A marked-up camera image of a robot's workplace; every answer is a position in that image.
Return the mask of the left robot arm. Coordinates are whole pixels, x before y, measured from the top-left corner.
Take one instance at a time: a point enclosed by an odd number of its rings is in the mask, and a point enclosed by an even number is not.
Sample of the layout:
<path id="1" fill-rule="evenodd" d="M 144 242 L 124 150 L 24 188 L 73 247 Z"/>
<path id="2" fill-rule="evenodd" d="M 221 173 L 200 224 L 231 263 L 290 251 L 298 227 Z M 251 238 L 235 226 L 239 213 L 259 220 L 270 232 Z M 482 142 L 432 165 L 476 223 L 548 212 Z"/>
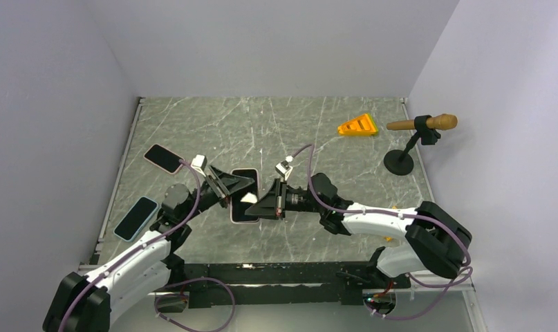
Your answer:
<path id="1" fill-rule="evenodd" d="M 204 180 L 192 174 L 196 189 L 181 183 L 165 192 L 158 218 L 133 245 L 100 267 L 61 280 L 42 324 L 43 331 L 108 331 L 149 293 L 173 291 L 184 281 L 184 261 L 176 255 L 187 240 L 188 222 L 210 207 L 227 207 L 256 181 L 208 167 Z"/>

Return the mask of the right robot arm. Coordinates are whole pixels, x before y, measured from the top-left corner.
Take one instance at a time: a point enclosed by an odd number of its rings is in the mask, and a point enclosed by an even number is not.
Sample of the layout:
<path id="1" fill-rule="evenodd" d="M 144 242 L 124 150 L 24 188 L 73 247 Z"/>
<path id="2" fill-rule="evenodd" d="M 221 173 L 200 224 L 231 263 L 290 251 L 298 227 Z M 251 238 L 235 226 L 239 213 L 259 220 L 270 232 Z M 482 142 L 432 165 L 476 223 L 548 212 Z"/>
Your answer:
<path id="1" fill-rule="evenodd" d="M 369 207 L 343 199 L 329 177 L 317 173 L 308 179 L 306 189 L 277 179 L 245 214 L 279 220 L 287 211 L 318 213 L 320 224 L 331 234 L 376 235 L 398 241 L 398 246 L 380 247 L 371 257 L 366 276 L 378 288 L 394 277 L 421 270 L 454 279 L 469 262 L 471 232 L 432 201 L 405 209 Z"/>

